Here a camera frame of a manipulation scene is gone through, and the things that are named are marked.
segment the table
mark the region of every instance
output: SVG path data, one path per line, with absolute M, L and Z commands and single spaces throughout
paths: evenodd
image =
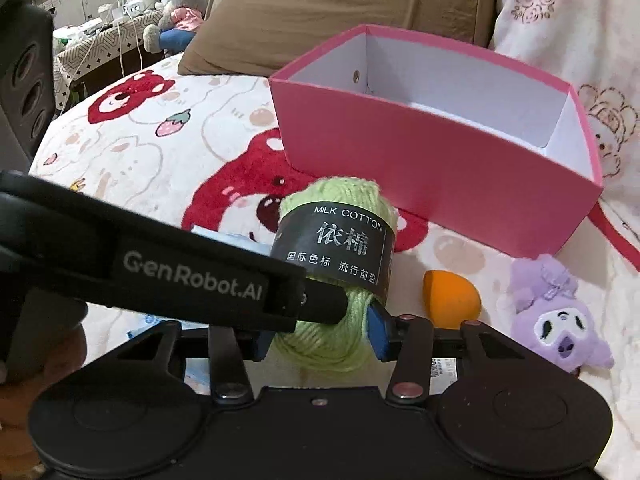
M 142 33 L 147 25 L 157 25 L 162 18 L 162 10 L 145 12 L 133 20 L 111 27 L 98 33 L 95 38 L 87 38 L 71 48 L 60 52 L 53 59 L 53 84 L 56 97 L 56 109 L 64 111 L 71 84 L 87 73 L 104 65 L 120 54 L 136 48 L 142 48 Z

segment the green yarn ball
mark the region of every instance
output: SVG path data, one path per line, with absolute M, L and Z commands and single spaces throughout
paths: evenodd
M 359 206 L 378 215 L 395 233 L 398 232 L 398 215 L 380 195 L 378 184 L 360 178 L 318 180 L 305 190 L 287 196 L 280 204 L 280 218 L 303 204 L 323 201 Z M 299 321 L 294 333 L 276 336 L 275 346 L 287 358 L 305 368 L 331 372 L 356 370 L 370 353 L 367 347 L 367 307 L 373 293 L 334 280 L 314 279 L 344 287 L 349 299 L 347 314 L 336 325 Z

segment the white cable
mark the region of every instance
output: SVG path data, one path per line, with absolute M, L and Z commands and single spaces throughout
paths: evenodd
M 65 112 L 66 105 L 68 104 L 69 98 L 71 97 L 71 83 L 76 80 L 76 75 L 78 75 L 78 70 L 82 69 L 82 65 L 84 65 L 84 62 L 86 61 L 86 58 L 89 56 L 89 53 L 91 52 L 91 49 L 94 47 L 95 40 L 98 38 L 98 35 L 101 32 L 102 32 L 102 27 L 100 28 L 100 30 L 98 30 L 98 32 L 95 33 L 94 38 L 92 39 L 91 44 L 89 45 L 89 50 L 87 50 L 86 54 L 84 54 L 84 57 L 82 58 L 82 61 L 78 65 L 78 69 L 76 70 L 76 73 L 71 78 L 71 81 L 69 81 L 69 86 L 68 86 L 67 91 L 66 91 L 65 104 L 62 106 L 62 110 L 60 110 L 60 115 L 62 115 Z
M 136 30 L 136 22 L 133 19 L 133 16 L 129 13 L 128 9 L 124 9 L 124 11 L 127 13 L 127 16 L 129 16 L 130 20 L 131 20 L 131 24 L 133 25 L 133 33 L 136 35 L 136 47 L 138 48 L 138 55 L 140 56 L 140 72 L 142 72 L 143 69 L 143 63 L 142 63 L 142 51 L 140 50 L 140 40 L 138 39 L 138 32 Z
M 118 53 L 120 54 L 120 70 L 122 71 L 122 77 L 124 78 L 124 64 L 122 63 L 122 37 L 120 36 L 120 22 L 116 22 L 116 28 L 118 29 Z

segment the purple plush toy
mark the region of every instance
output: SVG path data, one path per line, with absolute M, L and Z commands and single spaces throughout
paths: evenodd
M 596 334 L 587 306 L 575 298 L 577 288 L 577 280 L 549 254 L 515 260 L 511 337 L 567 372 L 582 365 L 611 368 L 609 345 Z

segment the brown pillow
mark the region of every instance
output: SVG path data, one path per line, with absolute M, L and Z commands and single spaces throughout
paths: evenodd
M 487 46 L 495 0 L 210 0 L 178 73 L 268 76 L 361 23 Z

